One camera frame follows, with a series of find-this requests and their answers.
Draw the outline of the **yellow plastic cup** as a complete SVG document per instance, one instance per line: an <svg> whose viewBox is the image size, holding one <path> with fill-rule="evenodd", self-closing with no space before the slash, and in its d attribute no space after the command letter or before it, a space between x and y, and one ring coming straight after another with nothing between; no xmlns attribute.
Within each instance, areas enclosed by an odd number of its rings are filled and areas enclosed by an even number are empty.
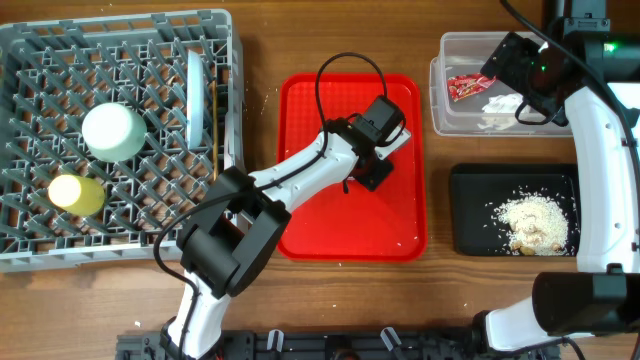
<svg viewBox="0 0 640 360"><path fill-rule="evenodd" d="M49 200L57 207L76 216L91 216L104 205L106 193L96 180L75 176L60 175L47 189Z"/></svg>

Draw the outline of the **light blue plate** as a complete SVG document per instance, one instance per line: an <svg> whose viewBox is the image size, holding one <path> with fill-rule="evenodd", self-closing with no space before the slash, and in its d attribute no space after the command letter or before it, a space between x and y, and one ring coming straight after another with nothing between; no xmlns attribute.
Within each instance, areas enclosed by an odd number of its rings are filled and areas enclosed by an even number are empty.
<svg viewBox="0 0 640 360"><path fill-rule="evenodd" d="M187 61L187 128L186 140L189 150L197 148L204 132L204 69L199 55L188 52Z"/></svg>

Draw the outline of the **rice food waste pile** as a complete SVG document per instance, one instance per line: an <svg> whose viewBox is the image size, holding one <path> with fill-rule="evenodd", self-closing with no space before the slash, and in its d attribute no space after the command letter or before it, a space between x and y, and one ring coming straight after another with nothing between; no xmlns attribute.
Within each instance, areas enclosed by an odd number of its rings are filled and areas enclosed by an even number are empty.
<svg viewBox="0 0 640 360"><path fill-rule="evenodd" d="M506 255L575 256L580 235L578 202L574 195L528 185L512 190L503 201L487 201L489 219L483 225L498 231Z"/></svg>

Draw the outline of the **wooden chopstick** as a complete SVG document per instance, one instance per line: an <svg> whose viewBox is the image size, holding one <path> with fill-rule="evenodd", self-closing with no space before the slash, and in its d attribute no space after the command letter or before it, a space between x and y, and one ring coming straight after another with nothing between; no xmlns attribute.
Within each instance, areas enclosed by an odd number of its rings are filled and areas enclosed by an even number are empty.
<svg viewBox="0 0 640 360"><path fill-rule="evenodd" d="M213 173L212 179L215 181L219 174L219 160L218 160L218 146L219 146L219 134L218 134L218 112L217 112L217 80L212 81L210 87L211 94L211 115L212 115L212 164Z"/></svg>

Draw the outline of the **white napkin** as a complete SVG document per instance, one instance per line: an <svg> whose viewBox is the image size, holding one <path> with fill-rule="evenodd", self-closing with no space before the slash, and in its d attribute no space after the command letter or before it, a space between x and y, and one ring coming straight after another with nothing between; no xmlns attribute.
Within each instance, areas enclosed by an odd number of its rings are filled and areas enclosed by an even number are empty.
<svg viewBox="0 0 640 360"><path fill-rule="evenodd" d="M484 115L478 127L481 130L507 130L517 124L515 112L522 103L522 96L517 93L490 97L482 108Z"/></svg>

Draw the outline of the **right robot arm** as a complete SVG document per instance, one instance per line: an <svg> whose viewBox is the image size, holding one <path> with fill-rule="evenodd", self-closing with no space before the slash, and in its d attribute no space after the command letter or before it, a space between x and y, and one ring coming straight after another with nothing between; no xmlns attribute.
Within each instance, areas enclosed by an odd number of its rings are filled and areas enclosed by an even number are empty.
<svg viewBox="0 0 640 360"><path fill-rule="evenodd" d="M533 38L509 33L482 67L577 154L575 272L544 272L530 297L476 315L475 354L516 356L639 330L639 38L614 33L603 1L549 1Z"/></svg>

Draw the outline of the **green bowl with food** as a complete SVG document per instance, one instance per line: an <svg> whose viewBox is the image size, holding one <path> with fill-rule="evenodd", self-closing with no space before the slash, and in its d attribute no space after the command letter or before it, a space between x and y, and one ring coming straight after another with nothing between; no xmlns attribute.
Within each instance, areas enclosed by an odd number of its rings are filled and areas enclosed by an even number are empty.
<svg viewBox="0 0 640 360"><path fill-rule="evenodd" d="M82 122L82 136L90 153L103 162L133 158L144 146L146 133L144 119L119 103L96 106Z"/></svg>

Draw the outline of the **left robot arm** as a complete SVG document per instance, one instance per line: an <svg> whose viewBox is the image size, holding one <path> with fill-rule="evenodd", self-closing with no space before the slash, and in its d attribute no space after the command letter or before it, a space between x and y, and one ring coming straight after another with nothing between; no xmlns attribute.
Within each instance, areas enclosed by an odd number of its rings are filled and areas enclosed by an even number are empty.
<svg viewBox="0 0 640 360"><path fill-rule="evenodd" d="M172 359L203 359L221 340L231 299L264 269L293 212L325 188L354 179L373 191L392 171L389 155L411 134L401 109L377 97L362 114L325 120L317 137L285 161L262 171L224 170L194 208L162 230L176 233L183 282L177 315L161 331Z"/></svg>

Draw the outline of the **white plastic fork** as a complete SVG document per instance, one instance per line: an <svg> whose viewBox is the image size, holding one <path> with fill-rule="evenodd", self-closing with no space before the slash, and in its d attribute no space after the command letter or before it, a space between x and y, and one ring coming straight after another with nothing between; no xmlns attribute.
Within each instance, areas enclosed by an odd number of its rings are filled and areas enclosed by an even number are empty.
<svg viewBox="0 0 640 360"><path fill-rule="evenodd" d="M227 169L236 164L235 149L235 121L232 112L228 112L224 119L224 168Z"/></svg>

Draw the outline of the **red snack wrapper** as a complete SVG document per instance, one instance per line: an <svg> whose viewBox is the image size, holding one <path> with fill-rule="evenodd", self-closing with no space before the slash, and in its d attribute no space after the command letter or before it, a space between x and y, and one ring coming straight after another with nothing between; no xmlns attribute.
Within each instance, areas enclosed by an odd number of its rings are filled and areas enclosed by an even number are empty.
<svg viewBox="0 0 640 360"><path fill-rule="evenodd" d="M489 89L496 78L488 78L480 73L453 76L447 79L448 93L454 102L482 93Z"/></svg>

